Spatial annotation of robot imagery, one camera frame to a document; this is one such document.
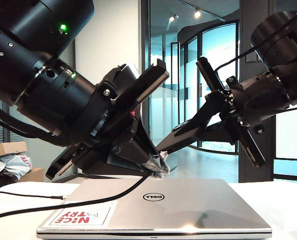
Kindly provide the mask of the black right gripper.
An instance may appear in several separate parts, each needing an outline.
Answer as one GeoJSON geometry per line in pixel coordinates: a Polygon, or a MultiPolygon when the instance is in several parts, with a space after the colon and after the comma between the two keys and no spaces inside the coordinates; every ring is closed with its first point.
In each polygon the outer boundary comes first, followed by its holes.
{"type": "Polygon", "coordinates": [[[283,110],[290,103],[287,92],[270,71],[258,74],[242,83],[235,76],[226,80],[224,87],[207,58],[196,63],[211,93],[206,102],[175,134],[175,137],[200,137],[203,141],[240,142],[252,164],[259,168],[266,163],[249,128],[264,132],[261,122],[283,110]],[[208,125],[219,113],[220,122],[208,125]]]}

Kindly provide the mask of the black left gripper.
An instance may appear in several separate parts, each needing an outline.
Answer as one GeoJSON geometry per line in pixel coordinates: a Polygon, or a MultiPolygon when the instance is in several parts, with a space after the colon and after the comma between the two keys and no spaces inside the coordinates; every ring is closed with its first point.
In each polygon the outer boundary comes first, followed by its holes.
{"type": "Polygon", "coordinates": [[[164,61],[157,59],[140,76],[124,64],[112,69],[96,85],[93,129],[75,146],[67,147],[49,166],[53,179],[74,165],[86,175],[168,175],[168,154],[159,152],[142,124],[141,103],[167,78],[164,61]]]}

